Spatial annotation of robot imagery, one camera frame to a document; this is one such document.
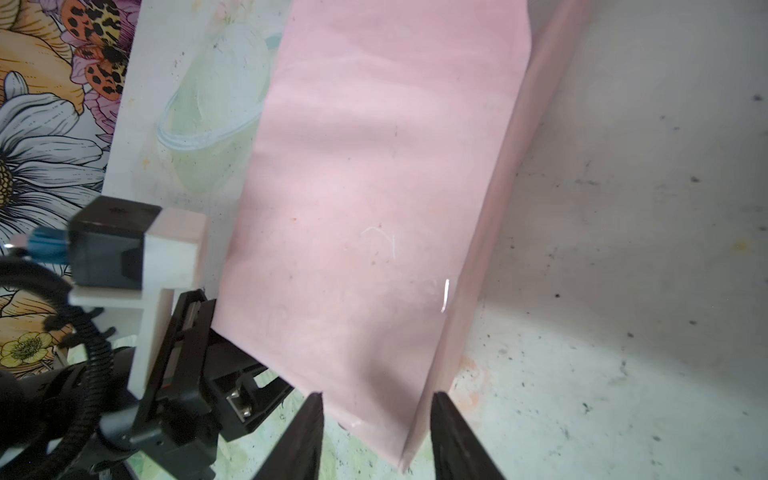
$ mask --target white table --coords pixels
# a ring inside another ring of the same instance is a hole
[[[104,192],[211,215],[215,292],[241,179],[187,194],[143,162],[211,8],[144,0]],[[452,393],[507,478],[768,478],[767,227],[768,4],[597,0]],[[250,478],[300,403],[222,445],[218,478]],[[396,473],[327,419],[321,478]]]

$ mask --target white flower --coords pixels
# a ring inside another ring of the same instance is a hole
[[[30,94],[17,72],[5,76],[0,107],[0,242],[36,227],[62,228],[98,195],[106,158],[96,143],[65,137],[78,121],[72,103]]]

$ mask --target floral pattern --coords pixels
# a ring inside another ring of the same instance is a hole
[[[64,227],[99,195],[140,6],[0,0],[0,253],[16,234]],[[43,331],[51,312],[0,288],[0,368],[53,368],[65,332]]]

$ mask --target black cable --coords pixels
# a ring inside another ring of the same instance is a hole
[[[101,419],[112,372],[112,348],[79,306],[67,301],[71,286],[59,275],[20,258],[0,259],[0,286],[25,290],[51,306],[62,323],[71,323],[85,345],[86,395],[79,412],[53,451],[18,480],[51,480],[60,477],[78,457]]]

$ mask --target pink sheet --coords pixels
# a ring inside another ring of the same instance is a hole
[[[327,414],[401,468],[455,373],[573,17],[550,30],[539,81],[526,79],[537,100],[510,123],[531,53],[525,1],[294,2],[214,328],[323,392]]]

